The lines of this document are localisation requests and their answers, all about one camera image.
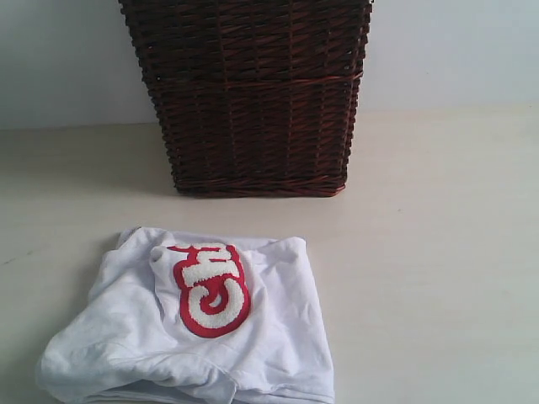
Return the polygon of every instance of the wicker basket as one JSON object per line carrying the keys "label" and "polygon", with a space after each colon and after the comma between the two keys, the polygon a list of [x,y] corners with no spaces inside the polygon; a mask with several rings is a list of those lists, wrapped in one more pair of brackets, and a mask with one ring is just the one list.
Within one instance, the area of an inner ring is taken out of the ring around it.
{"label": "wicker basket", "polygon": [[368,0],[120,0],[176,189],[344,188]]}

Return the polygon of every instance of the folded white shirt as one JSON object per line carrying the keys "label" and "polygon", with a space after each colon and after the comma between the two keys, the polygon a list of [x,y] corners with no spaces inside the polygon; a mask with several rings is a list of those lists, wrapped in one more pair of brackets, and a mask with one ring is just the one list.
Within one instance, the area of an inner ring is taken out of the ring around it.
{"label": "folded white shirt", "polygon": [[36,379],[72,404],[332,404],[305,242],[123,232]]}

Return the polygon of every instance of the red embroidered logo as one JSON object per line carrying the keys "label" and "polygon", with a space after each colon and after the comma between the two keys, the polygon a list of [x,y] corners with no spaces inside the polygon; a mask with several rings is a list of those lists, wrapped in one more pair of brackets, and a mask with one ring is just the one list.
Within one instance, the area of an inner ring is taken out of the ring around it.
{"label": "red embroidered logo", "polygon": [[251,300],[236,248],[208,243],[168,249],[188,254],[173,268],[182,292],[179,314],[185,326],[203,338],[238,328],[247,318]]}

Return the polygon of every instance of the white wall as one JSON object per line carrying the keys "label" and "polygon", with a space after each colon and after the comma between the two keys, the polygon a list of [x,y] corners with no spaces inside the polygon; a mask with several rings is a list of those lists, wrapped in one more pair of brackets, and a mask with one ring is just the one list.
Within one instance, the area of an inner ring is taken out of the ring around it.
{"label": "white wall", "polygon": [[[361,108],[539,101],[537,0],[377,0]],[[0,2],[0,128],[154,121],[114,0]]]}

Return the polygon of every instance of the white floor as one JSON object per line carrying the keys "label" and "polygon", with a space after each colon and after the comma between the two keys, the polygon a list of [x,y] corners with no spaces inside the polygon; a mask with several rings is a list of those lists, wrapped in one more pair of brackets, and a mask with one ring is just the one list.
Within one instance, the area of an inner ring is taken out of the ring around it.
{"label": "white floor", "polygon": [[305,237],[337,404],[539,402],[539,108],[361,114],[332,199],[186,199],[155,125],[0,133],[0,402],[137,225]]}

